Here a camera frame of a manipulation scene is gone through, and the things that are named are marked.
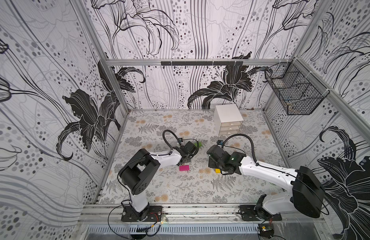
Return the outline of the green building block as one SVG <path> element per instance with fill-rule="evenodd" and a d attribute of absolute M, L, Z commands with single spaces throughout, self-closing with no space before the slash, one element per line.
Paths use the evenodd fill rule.
<path fill-rule="evenodd" d="M 196 142 L 196 143 L 194 143 L 194 145 L 198 148 L 202 148 L 202 143 L 201 142 Z"/>

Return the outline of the pink building block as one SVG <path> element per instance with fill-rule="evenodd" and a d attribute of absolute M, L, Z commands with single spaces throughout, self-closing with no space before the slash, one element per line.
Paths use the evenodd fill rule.
<path fill-rule="evenodd" d="M 179 166 L 179 171 L 180 172 L 187 172 L 190 170 L 190 166 L 189 165 L 182 165 L 182 166 Z"/>

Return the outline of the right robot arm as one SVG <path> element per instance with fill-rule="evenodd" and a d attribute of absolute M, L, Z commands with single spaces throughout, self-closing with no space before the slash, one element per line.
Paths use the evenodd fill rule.
<path fill-rule="evenodd" d="M 299 212 L 310 218 L 321 216 L 325 189 L 311 169 L 287 169 L 255 159 L 245 153 L 228 153 L 223 145 L 213 145 L 207 150 L 209 167 L 219 169 L 222 175 L 255 177 L 283 189 L 276 195 L 261 195 L 253 212 L 263 220 L 287 212 Z"/>

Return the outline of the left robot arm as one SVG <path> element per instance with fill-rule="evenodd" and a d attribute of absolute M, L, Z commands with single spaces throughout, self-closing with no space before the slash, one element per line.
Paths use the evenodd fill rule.
<path fill-rule="evenodd" d="M 196 139 L 188 139 L 185 145 L 171 147 L 167 152 L 150 153 L 140 149 L 118 173 L 120 184 L 130 195 L 131 207 L 136 214 L 146 213 L 149 202 L 146 188 L 155 174 L 162 168 L 181 166 L 190 162 L 198 153 L 200 143 Z"/>

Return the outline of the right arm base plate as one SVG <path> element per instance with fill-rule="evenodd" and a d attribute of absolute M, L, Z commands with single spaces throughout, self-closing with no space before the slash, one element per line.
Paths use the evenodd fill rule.
<path fill-rule="evenodd" d="M 253 221 L 281 221 L 281 214 L 271 215 L 262 208 L 257 209 L 256 205 L 240 205 L 238 212 L 241 219 L 245 222 Z"/>

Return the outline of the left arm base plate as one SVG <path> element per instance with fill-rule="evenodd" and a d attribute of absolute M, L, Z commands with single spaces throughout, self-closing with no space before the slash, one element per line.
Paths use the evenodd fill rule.
<path fill-rule="evenodd" d="M 163 207 L 148 205 L 141 212 L 137 212 L 132 206 L 125 206 L 122 222 L 160 222 L 162 219 Z"/>

